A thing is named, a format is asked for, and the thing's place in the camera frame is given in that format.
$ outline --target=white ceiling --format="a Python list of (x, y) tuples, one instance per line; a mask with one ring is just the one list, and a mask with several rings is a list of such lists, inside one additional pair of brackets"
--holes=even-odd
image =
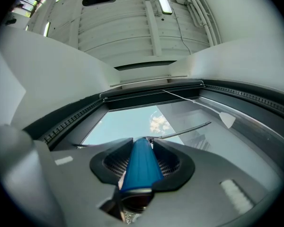
[[(175, 12), (172, 15), (163, 15), (155, 0), (116, 0), (90, 7), (83, 7), (81, 1), (60, 0), (50, 8), (40, 8), (50, 10), (42, 21), (51, 22), (48, 37), (78, 48), (112, 67), (177, 61), (189, 55), (189, 50), (194, 53), (209, 47), (204, 28), (194, 26), (187, 6), (175, 0), (170, 0)], [(36, 16), (29, 27), (33, 32)], [(176, 16), (189, 50), (181, 40)]]

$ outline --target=cloud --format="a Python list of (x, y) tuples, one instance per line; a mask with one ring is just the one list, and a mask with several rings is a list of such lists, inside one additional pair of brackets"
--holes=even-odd
[(163, 115), (159, 117), (154, 116), (150, 119), (151, 132), (165, 134), (165, 131), (168, 129), (170, 129), (170, 124)]
[(152, 118), (152, 116), (153, 116), (156, 112), (157, 112), (157, 110), (151, 114), (150, 119)]

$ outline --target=sky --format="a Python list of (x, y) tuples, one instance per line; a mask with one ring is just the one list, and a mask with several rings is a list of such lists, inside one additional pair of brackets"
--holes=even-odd
[[(98, 145), (121, 138), (162, 136), (175, 133), (157, 106), (108, 112), (83, 141)], [(179, 136), (166, 139), (183, 144)]]

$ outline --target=blue object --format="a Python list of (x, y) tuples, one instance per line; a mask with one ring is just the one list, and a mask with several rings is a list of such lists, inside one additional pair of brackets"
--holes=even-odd
[(147, 139), (137, 140), (132, 149), (121, 192), (151, 188), (164, 178), (151, 144)]

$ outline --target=white sticker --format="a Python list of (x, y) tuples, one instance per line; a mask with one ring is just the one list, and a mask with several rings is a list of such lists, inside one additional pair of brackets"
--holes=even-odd
[(71, 162), (72, 160), (73, 160), (73, 158), (71, 156), (69, 156), (69, 157), (65, 157), (65, 158), (62, 158), (62, 159), (55, 160), (55, 163), (57, 165), (62, 165), (62, 164)]
[(220, 185), (239, 214), (245, 214), (254, 207), (251, 200), (248, 199), (233, 180), (225, 180)]

